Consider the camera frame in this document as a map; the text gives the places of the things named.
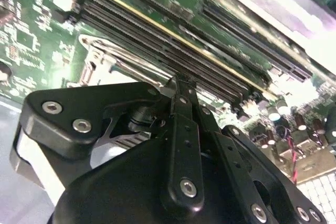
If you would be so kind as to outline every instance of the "grey surface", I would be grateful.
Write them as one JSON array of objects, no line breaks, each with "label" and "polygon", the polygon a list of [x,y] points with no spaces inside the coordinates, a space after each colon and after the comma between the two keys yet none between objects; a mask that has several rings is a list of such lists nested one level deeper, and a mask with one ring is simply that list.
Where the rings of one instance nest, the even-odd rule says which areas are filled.
[{"label": "grey surface", "polygon": [[9,162],[19,113],[19,104],[0,97],[0,223],[46,224],[54,209],[47,193]]}]

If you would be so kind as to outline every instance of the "cable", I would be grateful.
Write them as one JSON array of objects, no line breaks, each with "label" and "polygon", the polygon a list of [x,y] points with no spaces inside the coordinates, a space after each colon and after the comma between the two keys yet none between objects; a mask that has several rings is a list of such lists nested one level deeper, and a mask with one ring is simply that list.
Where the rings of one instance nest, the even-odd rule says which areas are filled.
[{"label": "cable", "polygon": [[291,149],[291,152],[292,152],[292,163],[293,163],[292,181],[293,181],[294,185],[296,185],[297,184],[297,179],[298,179],[298,169],[296,168],[297,153],[296,153],[296,150],[295,150],[295,144],[294,144],[291,136],[287,137],[287,141],[288,141],[288,145],[289,145],[289,147]]},{"label": "cable", "polygon": [[280,136],[282,137],[284,140],[286,140],[288,142],[288,145],[291,149],[291,152],[292,152],[292,164],[293,164],[293,168],[292,168],[292,181],[294,183],[294,185],[297,184],[297,179],[298,179],[298,169],[296,167],[296,164],[297,164],[297,151],[298,152],[302,152],[303,151],[299,148],[297,148],[293,142],[293,138],[290,136],[290,132],[289,130],[283,126],[283,125],[278,125],[275,127],[275,130],[279,129],[283,127],[283,136]]}]

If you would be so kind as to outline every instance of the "red wire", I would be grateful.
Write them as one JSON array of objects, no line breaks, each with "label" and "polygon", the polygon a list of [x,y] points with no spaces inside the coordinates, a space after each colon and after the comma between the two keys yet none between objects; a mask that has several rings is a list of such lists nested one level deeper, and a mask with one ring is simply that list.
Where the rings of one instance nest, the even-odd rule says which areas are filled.
[{"label": "red wire", "polygon": [[287,141],[288,141],[288,145],[291,148],[291,152],[292,152],[292,163],[293,163],[292,181],[293,181],[294,185],[296,185],[297,184],[297,179],[298,179],[298,170],[296,168],[297,153],[295,151],[293,140],[292,140],[292,138],[290,136],[287,138]]}]

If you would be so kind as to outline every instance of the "silver screw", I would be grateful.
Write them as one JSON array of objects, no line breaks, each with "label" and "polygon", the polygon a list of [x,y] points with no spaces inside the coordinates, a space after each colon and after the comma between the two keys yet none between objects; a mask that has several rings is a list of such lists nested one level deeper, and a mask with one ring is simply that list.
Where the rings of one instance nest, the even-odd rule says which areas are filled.
[{"label": "silver screw", "polygon": [[239,131],[237,129],[233,128],[232,131],[233,131],[233,134],[235,134],[236,136],[239,135]]},{"label": "silver screw", "polygon": [[187,100],[185,100],[183,97],[180,97],[180,101],[183,102],[184,104],[187,103]]},{"label": "silver screw", "polygon": [[208,110],[206,107],[203,107],[202,110],[207,115],[210,115],[210,113],[211,113],[210,110]]},{"label": "silver screw", "polygon": [[300,217],[304,220],[304,221],[309,221],[309,216],[306,213],[306,211],[304,211],[301,207],[297,207],[297,210],[300,214]]},{"label": "silver screw", "polygon": [[315,220],[317,220],[318,222],[321,222],[321,218],[320,216],[313,210],[313,209],[309,209],[310,214],[315,218]]},{"label": "silver screw", "polygon": [[258,205],[258,204],[253,204],[251,206],[251,210],[253,215],[261,222],[261,223],[266,223],[267,221],[267,216],[264,212],[264,210]]},{"label": "silver screw", "polygon": [[181,180],[180,187],[185,196],[194,198],[197,194],[196,186],[189,179]]},{"label": "silver screw", "polygon": [[43,103],[42,109],[48,114],[53,114],[53,115],[59,114],[63,110],[61,104],[59,104],[58,102],[52,102],[52,101]]},{"label": "silver screw", "polygon": [[148,89],[147,91],[149,94],[157,95],[157,91],[155,89]]},{"label": "silver screw", "polygon": [[91,123],[85,119],[74,120],[72,127],[75,129],[75,131],[80,133],[88,133],[92,129]]}]

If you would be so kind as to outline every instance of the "metal linkage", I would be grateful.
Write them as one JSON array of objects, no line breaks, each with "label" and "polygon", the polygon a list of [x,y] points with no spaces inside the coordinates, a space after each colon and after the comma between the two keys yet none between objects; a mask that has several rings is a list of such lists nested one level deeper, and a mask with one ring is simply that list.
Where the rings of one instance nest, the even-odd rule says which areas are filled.
[{"label": "metal linkage", "polygon": [[[13,147],[56,204],[51,223],[327,223],[239,129],[218,127],[195,88],[177,74],[165,95],[142,82],[30,94]],[[139,132],[150,139],[91,170],[98,139]]]}]

